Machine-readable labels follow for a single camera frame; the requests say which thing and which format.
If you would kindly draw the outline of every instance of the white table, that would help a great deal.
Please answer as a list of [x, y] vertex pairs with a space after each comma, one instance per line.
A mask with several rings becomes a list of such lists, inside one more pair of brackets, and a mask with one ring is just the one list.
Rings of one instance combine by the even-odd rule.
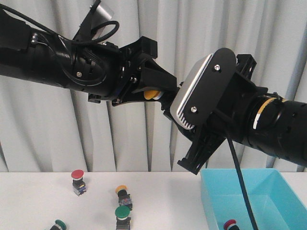
[[[307, 173], [283, 173], [307, 205]], [[0, 229], [50, 229], [56, 219], [68, 230], [114, 230], [125, 184], [133, 201], [132, 230], [207, 230], [200, 175], [188, 172], [86, 172], [87, 192], [77, 196], [69, 172], [0, 173]]]

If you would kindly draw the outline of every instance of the blue plastic bin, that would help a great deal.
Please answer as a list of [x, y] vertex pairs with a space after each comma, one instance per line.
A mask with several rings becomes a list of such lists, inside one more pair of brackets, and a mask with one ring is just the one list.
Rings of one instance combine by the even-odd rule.
[[[242, 174], [259, 230], [307, 230], [306, 207], [277, 170]], [[210, 230], [223, 230], [229, 219], [241, 230], [253, 230], [235, 169], [202, 170], [201, 199]]]

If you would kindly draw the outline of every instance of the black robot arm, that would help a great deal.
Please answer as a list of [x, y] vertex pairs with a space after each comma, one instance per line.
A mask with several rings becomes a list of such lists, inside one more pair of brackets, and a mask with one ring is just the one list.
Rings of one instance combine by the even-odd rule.
[[[69, 40], [0, 4], [0, 75], [87, 92], [89, 101], [158, 101], [164, 115], [192, 141], [178, 163], [197, 174], [226, 139], [307, 166], [306, 103], [286, 101], [251, 81], [256, 61], [226, 48], [195, 64], [181, 87], [154, 61], [146, 37], [118, 48], [99, 44], [119, 27], [99, 14], [97, 0]], [[9, 16], [10, 11], [42, 30]], [[99, 37], [107, 25], [114, 29]]]

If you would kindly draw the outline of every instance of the curtain fold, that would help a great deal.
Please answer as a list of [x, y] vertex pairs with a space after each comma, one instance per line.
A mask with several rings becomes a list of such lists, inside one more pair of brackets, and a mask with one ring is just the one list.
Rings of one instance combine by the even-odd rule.
[[[184, 81], [196, 61], [222, 47], [252, 54], [252, 81], [307, 101], [307, 1], [105, 0], [119, 21], [108, 39], [119, 47], [140, 36], [158, 42], [156, 62]], [[92, 0], [3, 0], [73, 38]], [[159, 103], [87, 102], [87, 94], [0, 76], [0, 172], [185, 171], [177, 165], [191, 142]], [[304, 167], [235, 143], [242, 168]], [[225, 141], [207, 162], [234, 168]]]

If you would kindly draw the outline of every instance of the light blue box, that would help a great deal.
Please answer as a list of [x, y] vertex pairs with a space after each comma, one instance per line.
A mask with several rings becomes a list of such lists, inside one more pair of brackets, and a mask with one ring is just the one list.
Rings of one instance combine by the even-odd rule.
[[[242, 174], [259, 230], [307, 230], [307, 209], [277, 170]], [[253, 230], [235, 169], [202, 170], [201, 200], [210, 230], [223, 230], [229, 219]]]

